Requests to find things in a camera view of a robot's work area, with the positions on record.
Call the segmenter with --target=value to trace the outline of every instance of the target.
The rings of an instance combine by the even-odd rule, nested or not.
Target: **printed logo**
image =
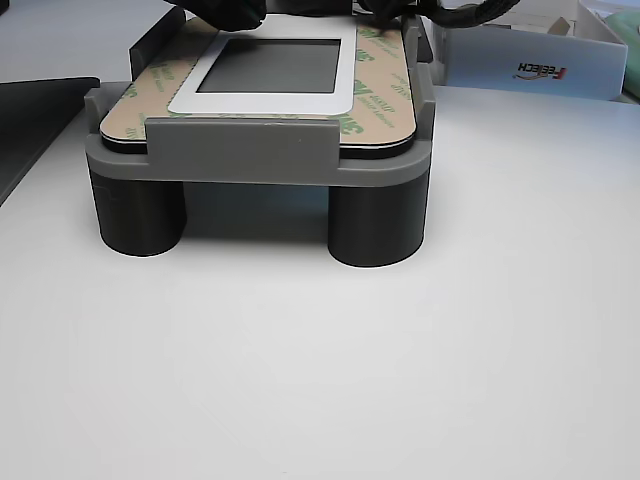
[[[520,80],[539,80],[541,78],[562,80],[567,74],[566,68],[558,68],[551,65],[536,65],[535,63],[521,63],[518,71],[531,73],[531,75],[516,74],[513,76],[513,78],[519,78]]]

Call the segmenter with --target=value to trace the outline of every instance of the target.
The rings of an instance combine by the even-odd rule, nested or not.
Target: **white box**
[[[555,19],[517,13],[469,29],[433,25],[435,71],[450,86],[613,100],[622,91],[627,46],[598,12],[622,8],[581,0],[567,35],[546,33]]]

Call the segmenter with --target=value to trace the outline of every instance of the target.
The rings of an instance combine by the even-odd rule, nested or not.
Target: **gray plastic holder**
[[[90,169],[116,180],[386,187],[414,180],[431,165],[435,98],[428,65],[417,62],[419,19],[403,19],[417,129],[411,147],[391,158],[340,157],[337,120],[148,118],[146,154],[108,149],[99,125],[127,84],[104,84],[86,96]],[[173,9],[132,49],[134,77],[183,19]],[[153,42],[150,38],[159,39]],[[133,66],[133,58],[139,59]]]

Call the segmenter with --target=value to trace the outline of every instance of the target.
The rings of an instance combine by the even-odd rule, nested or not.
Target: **white table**
[[[425,244],[374,270],[321,189],[112,252],[78,118],[0,209],[0,478],[639,478],[640,108],[437,97]]]
[[[129,48],[170,8],[162,0],[11,0],[0,16],[0,83],[130,80]]]

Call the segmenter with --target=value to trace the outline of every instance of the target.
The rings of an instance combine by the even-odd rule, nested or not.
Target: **cylindrical support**
[[[424,238],[428,190],[428,171],[391,187],[331,187],[331,255],[356,267],[381,267],[413,255]]]
[[[182,182],[114,180],[89,173],[100,235],[109,247],[149,257],[178,243],[187,221]]]

